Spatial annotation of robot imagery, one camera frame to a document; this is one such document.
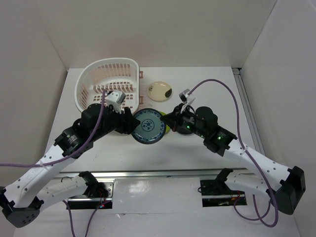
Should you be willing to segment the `green plastic plate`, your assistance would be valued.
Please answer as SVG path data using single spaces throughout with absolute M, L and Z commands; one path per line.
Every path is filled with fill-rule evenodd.
M 162 112 L 162 111 L 159 111 L 159 112 L 161 113 L 162 116 L 166 115 L 165 112 Z M 166 135 L 170 131 L 170 127 L 166 123 L 164 124 L 166 125 L 166 131 L 165 131 L 165 135 Z

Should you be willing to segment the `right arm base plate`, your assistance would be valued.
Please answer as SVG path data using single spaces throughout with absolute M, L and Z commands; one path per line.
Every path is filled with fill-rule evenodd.
M 201 194 L 202 207 L 247 205 L 246 197 L 242 191 L 232 191 L 222 182 L 217 180 L 200 180 L 197 191 Z

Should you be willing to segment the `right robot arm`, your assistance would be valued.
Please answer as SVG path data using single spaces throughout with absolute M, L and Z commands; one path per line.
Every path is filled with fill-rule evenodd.
M 218 124 L 218 117 L 206 106 L 190 112 L 184 104 L 161 117 L 173 131 L 184 129 L 203 139 L 203 144 L 213 153 L 235 161 L 257 175 L 247 178 L 237 171 L 225 169 L 215 182 L 222 194 L 229 190 L 251 192 L 270 198 L 278 211 L 292 215 L 306 190 L 304 171 L 294 166 L 279 164 L 242 143 L 236 135 Z

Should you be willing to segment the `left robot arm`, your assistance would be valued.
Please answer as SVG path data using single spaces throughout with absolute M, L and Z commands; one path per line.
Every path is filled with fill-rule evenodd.
M 0 189 L 0 206 L 7 221 L 17 228 L 34 221 L 44 209 L 64 199 L 105 194 L 104 185 L 89 171 L 60 184 L 47 184 L 65 167 L 76 161 L 93 143 L 112 131 L 131 134 L 140 124 L 129 108 L 122 112 L 113 106 L 92 104 L 73 125 L 65 129 L 48 152 L 14 183 Z

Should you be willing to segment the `blue white patterned plate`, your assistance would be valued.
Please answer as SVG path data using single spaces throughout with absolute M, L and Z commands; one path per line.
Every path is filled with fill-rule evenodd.
M 166 124 L 161 120 L 162 114 L 151 108 L 139 110 L 134 118 L 140 124 L 131 133 L 132 137 L 141 144 L 151 145 L 160 141 L 166 133 Z

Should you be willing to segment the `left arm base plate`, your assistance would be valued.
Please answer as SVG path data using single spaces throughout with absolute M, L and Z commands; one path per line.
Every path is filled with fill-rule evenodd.
M 67 199 L 71 210 L 93 210 L 100 205 L 100 209 L 112 209 L 114 180 L 103 179 L 100 181 L 101 188 L 94 194 L 86 196 L 79 195 Z

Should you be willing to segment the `right side aluminium rail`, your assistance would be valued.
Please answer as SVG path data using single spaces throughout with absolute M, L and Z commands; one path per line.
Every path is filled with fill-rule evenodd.
M 241 77 L 241 68 L 232 68 L 232 72 L 235 78 L 235 82 L 237 85 L 241 103 L 243 105 L 246 120 L 249 125 L 250 134 L 252 136 L 253 143 L 254 143 L 254 148 L 261 154 L 265 155 L 264 147 L 263 147 L 261 137 L 259 135 L 259 131 L 255 122 L 253 111 L 251 109 L 249 98 L 247 96 L 247 92 L 246 92 L 246 89 Z

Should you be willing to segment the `aluminium table rail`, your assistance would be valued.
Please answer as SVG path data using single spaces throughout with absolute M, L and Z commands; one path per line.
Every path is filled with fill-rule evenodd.
M 153 177 L 187 177 L 218 175 L 222 169 L 197 169 L 197 170 L 152 170 L 152 171 L 116 171 L 92 172 L 96 178 L 153 178 Z

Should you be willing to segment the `cream floral plate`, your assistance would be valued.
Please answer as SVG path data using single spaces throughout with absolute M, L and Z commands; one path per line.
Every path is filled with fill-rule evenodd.
M 153 82 L 147 89 L 148 97 L 156 102 L 168 100 L 171 97 L 172 92 L 171 86 L 163 81 Z

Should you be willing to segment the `white slotted dish rack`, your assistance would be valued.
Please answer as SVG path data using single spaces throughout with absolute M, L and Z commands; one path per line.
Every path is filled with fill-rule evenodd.
M 75 103 L 82 112 L 90 104 L 100 103 L 102 91 L 122 91 L 126 97 L 121 109 L 138 110 L 139 84 L 143 77 L 136 61 L 129 58 L 108 58 L 95 61 L 84 68 L 75 86 Z

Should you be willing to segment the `black plate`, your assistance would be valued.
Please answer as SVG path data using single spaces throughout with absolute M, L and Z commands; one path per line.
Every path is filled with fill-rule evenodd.
M 177 132 L 182 135 L 192 135 L 193 133 L 183 127 L 178 127 Z

